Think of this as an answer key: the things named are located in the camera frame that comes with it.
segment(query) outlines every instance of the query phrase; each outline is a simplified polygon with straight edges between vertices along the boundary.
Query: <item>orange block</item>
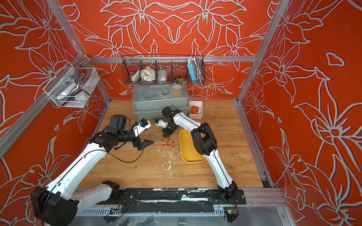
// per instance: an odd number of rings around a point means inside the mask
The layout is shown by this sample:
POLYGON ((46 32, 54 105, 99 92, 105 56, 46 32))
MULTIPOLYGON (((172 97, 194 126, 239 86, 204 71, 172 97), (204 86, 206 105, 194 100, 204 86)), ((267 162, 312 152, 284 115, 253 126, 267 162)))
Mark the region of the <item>orange block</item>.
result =
POLYGON ((198 114, 199 113, 199 107, 191 106, 190 114, 198 114))

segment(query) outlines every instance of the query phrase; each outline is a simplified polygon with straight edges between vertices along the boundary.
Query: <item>metal mesh basket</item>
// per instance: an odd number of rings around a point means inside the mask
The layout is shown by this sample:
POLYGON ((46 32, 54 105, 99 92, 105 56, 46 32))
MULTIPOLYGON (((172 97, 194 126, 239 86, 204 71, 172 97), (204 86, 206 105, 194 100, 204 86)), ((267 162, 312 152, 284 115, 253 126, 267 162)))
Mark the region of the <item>metal mesh basket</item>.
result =
POLYGON ((69 94, 70 90, 76 86, 75 72, 76 69, 74 67, 67 66, 64 69, 64 76, 50 92, 46 92, 45 88, 43 89, 56 107, 84 108, 98 84, 98 81, 100 80, 95 68, 80 68, 79 75, 86 77, 84 78, 84 81, 82 81, 76 93, 67 95, 67 93, 69 94))
POLYGON ((186 56, 173 57, 144 57, 128 55, 122 56, 122 81, 126 84, 198 84, 203 85, 205 82, 205 63, 202 56, 196 56, 195 73, 196 81, 193 81, 187 67, 186 56), (139 78, 132 81, 131 77, 136 72, 141 73, 143 69, 150 67, 156 72, 156 79, 153 81, 145 81, 139 78), (166 81, 157 81, 158 71, 164 69, 169 70, 166 81))

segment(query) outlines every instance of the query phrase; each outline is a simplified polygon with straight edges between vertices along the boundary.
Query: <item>yellow tray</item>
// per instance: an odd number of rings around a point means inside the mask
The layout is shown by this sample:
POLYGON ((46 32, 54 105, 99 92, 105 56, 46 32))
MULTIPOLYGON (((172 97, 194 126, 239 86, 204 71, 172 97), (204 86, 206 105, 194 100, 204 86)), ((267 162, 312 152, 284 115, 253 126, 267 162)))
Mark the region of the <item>yellow tray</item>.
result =
POLYGON ((191 133, 183 129, 180 131, 181 157, 186 163, 204 162, 206 159, 200 155, 194 147, 191 133))

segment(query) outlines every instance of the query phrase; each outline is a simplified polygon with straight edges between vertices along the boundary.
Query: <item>red wall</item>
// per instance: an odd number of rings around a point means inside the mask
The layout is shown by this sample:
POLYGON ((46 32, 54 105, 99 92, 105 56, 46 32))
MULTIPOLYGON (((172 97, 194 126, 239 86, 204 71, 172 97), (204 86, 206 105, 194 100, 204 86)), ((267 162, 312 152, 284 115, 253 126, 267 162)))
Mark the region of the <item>red wall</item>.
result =
POLYGON ((42 0, 1 1, 0 47, 2 136, 76 52, 42 0))
MULTIPOLYGON (((0 2, 0 136, 76 56, 46 1, 0 2)), ((0 225, 34 225, 30 194, 46 186, 85 147, 104 111, 95 90, 85 109, 49 103, 0 161, 0 225)))
MULTIPOLYGON (((60 0, 89 56, 187 54, 255 55, 277 1, 75 1, 60 0)), ((120 82, 119 64, 95 64, 113 99, 130 99, 133 86, 120 82)), ((194 98, 235 98, 246 63, 207 64, 204 87, 194 98)))
POLYGON ((292 0, 242 103, 298 225, 362 222, 362 4, 292 0))

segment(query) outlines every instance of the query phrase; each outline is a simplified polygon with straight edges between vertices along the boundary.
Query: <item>wooden tabletop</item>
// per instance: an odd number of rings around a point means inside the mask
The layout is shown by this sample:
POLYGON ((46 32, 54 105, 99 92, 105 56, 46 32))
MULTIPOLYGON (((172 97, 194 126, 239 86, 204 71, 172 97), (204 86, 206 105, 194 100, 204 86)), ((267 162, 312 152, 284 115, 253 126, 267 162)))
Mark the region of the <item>wooden tabletop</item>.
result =
MULTIPOLYGON (((126 115, 132 124, 138 121, 133 113, 131 101, 112 101, 100 131, 115 114, 126 115)), ((210 125, 218 143, 220 158, 236 185, 262 187, 233 101, 204 101, 203 117, 196 121, 207 122, 210 125)), ((177 129, 170 137, 169 142, 174 145, 172 148, 163 146, 168 140, 162 136, 162 128, 156 126, 154 120, 151 120, 151 124, 152 126, 142 132, 140 137, 142 140, 153 140, 155 143, 145 148, 137 161, 123 163, 111 155, 106 155, 92 168, 79 187, 96 187, 105 180, 128 188, 217 187, 215 175, 207 161, 191 165, 182 160, 178 136, 182 128, 177 129)), ((124 161, 132 161, 141 151, 129 142, 118 150, 112 150, 111 153, 124 161)))

